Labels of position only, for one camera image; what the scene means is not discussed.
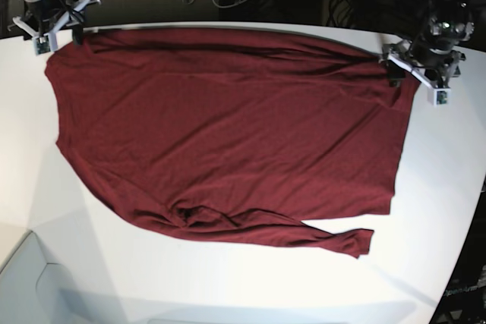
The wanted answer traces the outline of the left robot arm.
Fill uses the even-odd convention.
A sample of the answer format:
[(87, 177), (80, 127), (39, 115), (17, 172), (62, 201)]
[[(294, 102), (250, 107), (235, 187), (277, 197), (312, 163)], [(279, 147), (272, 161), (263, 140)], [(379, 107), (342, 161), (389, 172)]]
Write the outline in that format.
[(415, 35), (382, 45), (380, 61), (390, 85), (399, 87), (410, 74), (427, 88), (430, 104), (447, 105), (450, 81), (461, 75), (459, 66), (466, 60), (456, 47), (470, 40), (484, 9), (485, 0), (426, 0)]

